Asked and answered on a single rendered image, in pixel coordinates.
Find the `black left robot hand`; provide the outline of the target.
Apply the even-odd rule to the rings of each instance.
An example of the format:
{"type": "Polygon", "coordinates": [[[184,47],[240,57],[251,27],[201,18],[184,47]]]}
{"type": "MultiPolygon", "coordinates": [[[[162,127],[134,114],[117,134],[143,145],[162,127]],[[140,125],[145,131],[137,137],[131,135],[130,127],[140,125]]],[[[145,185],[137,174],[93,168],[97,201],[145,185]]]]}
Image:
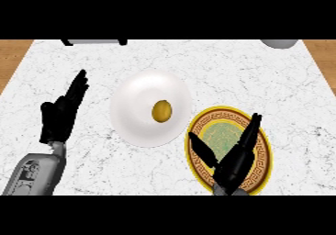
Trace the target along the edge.
{"type": "Polygon", "coordinates": [[[55,103],[44,102],[41,104],[40,143],[49,144],[53,141],[65,143],[71,137],[77,110],[90,87],[86,75],[87,72],[81,70],[71,83],[66,94],[58,98],[55,103]]]}

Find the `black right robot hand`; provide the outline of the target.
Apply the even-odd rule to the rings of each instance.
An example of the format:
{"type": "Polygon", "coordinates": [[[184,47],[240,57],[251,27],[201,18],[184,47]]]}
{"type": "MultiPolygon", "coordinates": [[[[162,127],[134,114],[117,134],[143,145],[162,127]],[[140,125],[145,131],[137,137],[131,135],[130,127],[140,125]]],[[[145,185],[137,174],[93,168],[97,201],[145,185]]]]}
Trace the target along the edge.
{"type": "Polygon", "coordinates": [[[214,151],[208,144],[192,132],[189,133],[193,152],[208,167],[215,168],[212,175],[214,183],[223,186],[229,192],[240,188],[255,161],[254,148],[258,141],[260,127],[261,115],[255,113],[243,130],[242,137],[221,161],[217,161],[214,151]]]}

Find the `yellow patterned plate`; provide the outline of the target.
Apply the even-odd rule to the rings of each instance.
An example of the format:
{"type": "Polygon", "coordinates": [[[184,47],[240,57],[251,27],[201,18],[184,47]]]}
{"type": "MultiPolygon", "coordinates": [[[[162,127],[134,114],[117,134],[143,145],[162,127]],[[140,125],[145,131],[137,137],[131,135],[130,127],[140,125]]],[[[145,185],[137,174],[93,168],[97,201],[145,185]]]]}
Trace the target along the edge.
{"type": "MultiPolygon", "coordinates": [[[[187,132],[193,132],[206,143],[218,161],[223,160],[237,143],[249,122],[251,116],[232,106],[212,106],[195,116],[187,132]]],[[[212,191],[214,169],[208,167],[193,152],[190,137],[184,138],[184,152],[193,175],[204,187],[212,191]]],[[[252,196],[265,187],[273,170],[271,146],[263,129],[260,129],[254,154],[252,168],[240,185],[240,188],[252,196]]]]}

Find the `white plate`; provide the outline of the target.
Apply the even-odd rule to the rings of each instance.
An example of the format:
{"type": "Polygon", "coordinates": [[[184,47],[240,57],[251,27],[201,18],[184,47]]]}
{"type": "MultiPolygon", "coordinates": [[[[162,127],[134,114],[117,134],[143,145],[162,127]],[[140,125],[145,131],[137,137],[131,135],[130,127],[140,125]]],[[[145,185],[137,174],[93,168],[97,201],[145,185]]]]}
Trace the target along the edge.
{"type": "Polygon", "coordinates": [[[193,100],[183,80],[161,70],[136,73],[119,85],[109,105],[111,125],[134,146],[158,147],[170,143],[189,124],[193,100]],[[165,100],[171,117],[159,123],[152,116],[155,104],[165,100]]]}

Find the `yellow lemon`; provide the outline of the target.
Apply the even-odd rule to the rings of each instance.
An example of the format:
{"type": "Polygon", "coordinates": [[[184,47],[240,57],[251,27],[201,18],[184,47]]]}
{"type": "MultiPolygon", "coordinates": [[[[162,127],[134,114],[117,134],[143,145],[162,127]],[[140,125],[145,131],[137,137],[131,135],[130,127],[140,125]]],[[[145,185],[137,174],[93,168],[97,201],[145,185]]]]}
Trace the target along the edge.
{"type": "Polygon", "coordinates": [[[152,109],[152,118],[159,122],[165,122],[173,116],[173,107],[167,100],[161,100],[152,109]]]}

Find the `grey round object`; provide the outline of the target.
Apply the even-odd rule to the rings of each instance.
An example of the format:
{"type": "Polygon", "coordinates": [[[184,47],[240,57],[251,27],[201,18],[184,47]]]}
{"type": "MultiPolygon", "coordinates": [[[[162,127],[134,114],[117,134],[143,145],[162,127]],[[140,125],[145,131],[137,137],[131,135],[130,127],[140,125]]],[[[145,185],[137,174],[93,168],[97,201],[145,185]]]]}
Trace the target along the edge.
{"type": "Polygon", "coordinates": [[[296,39],[264,39],[261,41],[273,49],[289,49],[296,44],[296,39]]]}

